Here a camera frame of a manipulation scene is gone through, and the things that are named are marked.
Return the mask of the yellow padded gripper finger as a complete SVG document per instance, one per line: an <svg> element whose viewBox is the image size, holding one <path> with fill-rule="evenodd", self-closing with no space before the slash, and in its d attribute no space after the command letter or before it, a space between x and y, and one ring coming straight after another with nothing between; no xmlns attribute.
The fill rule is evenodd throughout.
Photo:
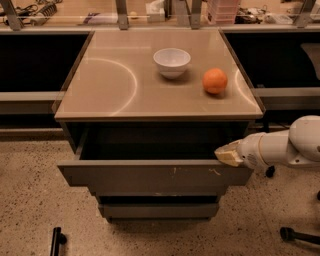
<svg viewBox="0 0 320 256"><path fill-rule="evenodd" d="M232 167L239 167L243 163L243 160L237 151L239 144L240 140L236 140L234 142L217 148L214 151L214 154L217 157L217 159L223 164Z"/></svg>

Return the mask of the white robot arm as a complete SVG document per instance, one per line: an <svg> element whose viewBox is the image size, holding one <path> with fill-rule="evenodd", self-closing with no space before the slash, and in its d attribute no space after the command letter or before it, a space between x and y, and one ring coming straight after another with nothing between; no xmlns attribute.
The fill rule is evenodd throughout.
<svg viewBox="0 0 320 256"><path fill-rule="evenodd" d="M250 134L217 148L214 154L224 164L253 170L266 170L277 164L290 168L318 167L320 117L303 116L287 130Z"/></svg>

